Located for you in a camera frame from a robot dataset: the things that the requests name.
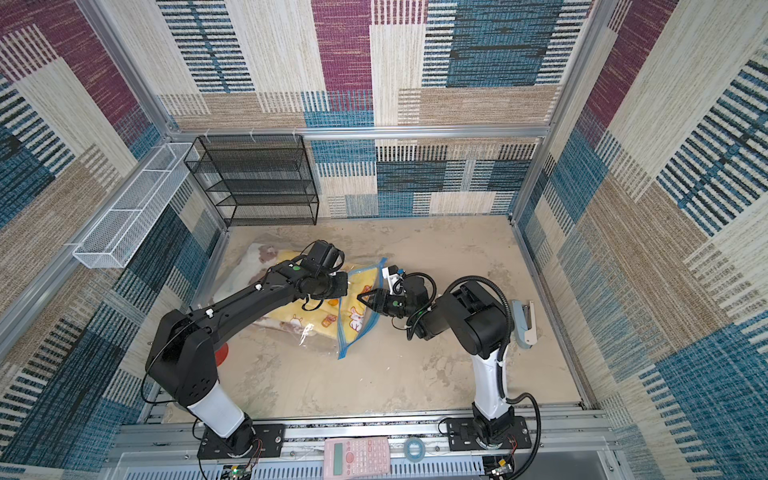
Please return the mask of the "yellow cartoon print blanket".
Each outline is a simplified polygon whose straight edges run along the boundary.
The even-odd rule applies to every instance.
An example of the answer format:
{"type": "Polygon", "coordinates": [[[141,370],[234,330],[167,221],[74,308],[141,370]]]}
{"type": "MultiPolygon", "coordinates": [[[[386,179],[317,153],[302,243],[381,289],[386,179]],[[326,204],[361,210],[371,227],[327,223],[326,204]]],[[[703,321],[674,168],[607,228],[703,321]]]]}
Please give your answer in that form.
{"type": "Polygon", "coordinates": [[[379,261],[346,263],[341,270],[348,274],[348,293],[338,299],[296,300],[256,321],[260,327],[285,333],[300,345],[323,349],[339,349],[350,345],[373,321],[373,314],[357,300],[361,292],[380,285],[379,261]]]}

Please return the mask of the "clear vacuum bag blue zipper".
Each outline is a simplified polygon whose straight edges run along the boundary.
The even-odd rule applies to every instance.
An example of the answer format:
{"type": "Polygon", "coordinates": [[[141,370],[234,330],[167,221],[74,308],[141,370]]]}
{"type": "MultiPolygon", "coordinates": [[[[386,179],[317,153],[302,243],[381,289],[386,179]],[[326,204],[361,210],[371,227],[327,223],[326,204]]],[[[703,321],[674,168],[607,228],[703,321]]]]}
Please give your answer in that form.
{"type": "MultiPolygon", "coordinates": [[[[266,270],[299,255],[295,249],[253,243],[245,255],[218,281],[212,300],[218,302],[260,279],[266,270]]],[[[298,300],[254,322],[254,326],[276,333],[282,340],[337,356],[346,356],[349,347],[372,330],[378,315],[357,299],[382,285],[384,257],[356,256],[347,259],[341,270],[348,274],[347,294],[327,300],[298,300]]]]}

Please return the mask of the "white bear print blanket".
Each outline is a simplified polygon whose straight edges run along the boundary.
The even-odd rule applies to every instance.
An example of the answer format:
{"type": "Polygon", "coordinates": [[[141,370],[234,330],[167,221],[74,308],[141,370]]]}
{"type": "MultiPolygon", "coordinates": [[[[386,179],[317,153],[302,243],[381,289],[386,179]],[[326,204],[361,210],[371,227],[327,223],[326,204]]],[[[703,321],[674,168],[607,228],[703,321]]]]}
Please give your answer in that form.
{"type": "Polygon", "coordinates": [[[226,267],[215,281],[211,299],[221,301],[251,285],[278,262],[279,254],[280,250],[272,245],[252,243],[234,265],[226,267]]]}

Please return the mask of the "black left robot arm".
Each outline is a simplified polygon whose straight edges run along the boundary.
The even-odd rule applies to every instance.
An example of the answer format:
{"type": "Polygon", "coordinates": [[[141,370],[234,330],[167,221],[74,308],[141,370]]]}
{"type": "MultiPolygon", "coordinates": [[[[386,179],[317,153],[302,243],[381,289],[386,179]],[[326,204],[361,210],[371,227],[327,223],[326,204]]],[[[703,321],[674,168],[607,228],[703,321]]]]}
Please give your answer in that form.
{"type": "Polygon", "coordinates": [[[215,353],[232,337],[270,312],[302,300],[344,297],[348,274],[344,252],[317,240],[308,251],[269,267],[253,284],[207,307],[174,309],[158,325],[146,374],[172,400],[192,413],[231,457],[255,446],[252,420],[221,386],[215,353]]]}

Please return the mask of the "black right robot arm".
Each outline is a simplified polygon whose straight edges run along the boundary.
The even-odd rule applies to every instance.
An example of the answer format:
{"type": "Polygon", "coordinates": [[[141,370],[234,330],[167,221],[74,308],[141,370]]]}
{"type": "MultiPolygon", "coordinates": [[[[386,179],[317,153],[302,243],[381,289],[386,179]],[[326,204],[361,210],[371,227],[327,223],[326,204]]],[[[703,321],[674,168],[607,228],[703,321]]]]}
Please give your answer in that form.
{"type": "Polygon", "coordinates": [[[405,321],[406,338],[431,340],[449,330],[470,355],[475,380],[472,429],[482,448],[512,438],[514,405],[507,395],[506,356],[515,329],[512,303],[493,281],[467,275],[440,292],[426,273],[388,270],[387,285],[357,299],[374,312],[405,321]]]}

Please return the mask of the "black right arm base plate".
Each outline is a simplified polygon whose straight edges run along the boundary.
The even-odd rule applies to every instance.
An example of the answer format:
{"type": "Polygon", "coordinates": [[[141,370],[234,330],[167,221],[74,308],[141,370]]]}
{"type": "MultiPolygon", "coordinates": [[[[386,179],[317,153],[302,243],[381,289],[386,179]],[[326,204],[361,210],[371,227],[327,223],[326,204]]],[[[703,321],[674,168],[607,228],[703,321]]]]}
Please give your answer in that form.
{"type": "Polygon", "coordinates": [[[521,416],[487,423],[477,418],[448,417],[438,430],[448,440],[451,451],[530,449],[531,430],[521,416]]]}

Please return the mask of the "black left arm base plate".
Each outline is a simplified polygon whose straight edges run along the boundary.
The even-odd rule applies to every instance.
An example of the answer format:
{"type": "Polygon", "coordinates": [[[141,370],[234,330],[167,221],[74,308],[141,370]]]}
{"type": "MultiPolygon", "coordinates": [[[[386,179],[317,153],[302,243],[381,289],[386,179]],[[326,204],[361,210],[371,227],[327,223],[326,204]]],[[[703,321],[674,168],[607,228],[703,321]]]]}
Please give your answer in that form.
{"type": "Polygon", "coordinates": [[[205,427],[197,458],[200,460],[226,460],[244,458],[277,458],[285,438],[285,424],[255,424],[239,427],[230,437],[219,437],[205,427]]]}

